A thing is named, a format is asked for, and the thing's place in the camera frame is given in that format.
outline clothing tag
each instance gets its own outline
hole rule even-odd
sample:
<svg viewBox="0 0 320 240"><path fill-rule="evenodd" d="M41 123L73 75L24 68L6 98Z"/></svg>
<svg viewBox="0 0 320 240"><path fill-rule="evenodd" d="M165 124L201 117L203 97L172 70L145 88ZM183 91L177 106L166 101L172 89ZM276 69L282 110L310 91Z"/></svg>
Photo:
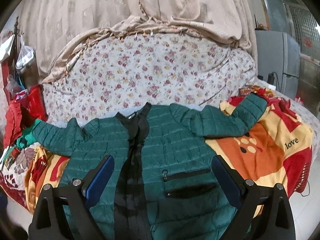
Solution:
<svg viewBox="0 0 320 240"><path fill-rule="evenodd" d="M5 161L7 160L7 157L9 156L10 152L13 150L14 147L10 147L8 146L4 152L3 152L3 155L1 156L1 162L0 162L0 170L2 171L3 169L3 166L5 164Z"/></svg>
<svg viewBox="0 0 320 240"><path fill-rule="evenodd" d="M136 115L137 115L137 112L134 112L133 114L130 114L127 118L132 119L132 118L136 117Z"/></svg>
<svg viewBox="0 0 320 240"><path fill-rule="evenodd" d="M17 147L13 147L8 157L4 160L4 165L7 167L7 169L10 169L11 165L14 163L19 154L20 150Z"/></svg>

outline white floor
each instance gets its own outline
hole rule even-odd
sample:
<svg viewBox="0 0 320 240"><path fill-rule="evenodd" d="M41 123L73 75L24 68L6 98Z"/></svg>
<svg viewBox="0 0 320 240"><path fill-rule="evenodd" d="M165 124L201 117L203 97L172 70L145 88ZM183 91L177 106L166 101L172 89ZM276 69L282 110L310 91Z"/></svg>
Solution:
<svg viewBox="0 0 320 240"><path fill-rule="evenodd" d="M8 198L7 212L14 224L21 226L28 232L28 227L32 222L32 215L27 210Z"/></svg>
<svg viewBox="0 0 320 240"><path fill-rule="evenodd" d="M296 229L297 240L307 240L316 229L320 221L320 156L314 160L309 174L310 195L302 197L299 193L293 193L290 205ZM309 192L308 186L303 195Z"/></svg>

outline gray appliance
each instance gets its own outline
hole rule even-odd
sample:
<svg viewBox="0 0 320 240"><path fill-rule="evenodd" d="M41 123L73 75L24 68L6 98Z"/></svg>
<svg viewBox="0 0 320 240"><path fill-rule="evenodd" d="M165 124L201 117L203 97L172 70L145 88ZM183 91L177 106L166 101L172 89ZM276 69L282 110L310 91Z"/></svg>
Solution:
<svg viewBox="0 0 320 240"><path fill-rule="evenodd" d="M300 46L287 33L255 31L258 47L258 74L268 80L275 72L279 78L277 90L294 99L297 94L300 70Z"/></svg>

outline jacket sleeve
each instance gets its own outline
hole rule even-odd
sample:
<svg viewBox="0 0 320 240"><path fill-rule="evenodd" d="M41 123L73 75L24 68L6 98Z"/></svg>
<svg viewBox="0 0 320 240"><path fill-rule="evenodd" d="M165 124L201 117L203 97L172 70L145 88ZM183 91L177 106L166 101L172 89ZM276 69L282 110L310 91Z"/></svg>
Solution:
<svg viewBox="0 0 320 240"><path fill-rule="evenodd" d="M59 128L46 122L32 130L36 141L52 153L71 156L76 145L92 137L85 129L81 129L75 118L72 118L66 128Z"/></svg>
<svg viewBox="0 0 320 240"><path fill-rule="evenodd" d="M265 99L248 95L230 116L220 109L205 106L199 112L177 104L170 105L173 118L198 137L241 137L260 119L267 107Z"/></svg>

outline floral quilt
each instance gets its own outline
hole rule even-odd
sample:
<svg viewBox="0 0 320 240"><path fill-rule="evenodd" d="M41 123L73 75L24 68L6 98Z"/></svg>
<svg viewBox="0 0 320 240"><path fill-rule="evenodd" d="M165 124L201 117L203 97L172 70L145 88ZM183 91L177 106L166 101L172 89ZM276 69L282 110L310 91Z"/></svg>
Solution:
<svg viewBox="0 0 320 240"><path fill-rule="evenodd" d="M44 84L44 101L49 122L87 121L146 102L219 106L255 70L246 51L183 33L107 38L68 77Z"/></svg>

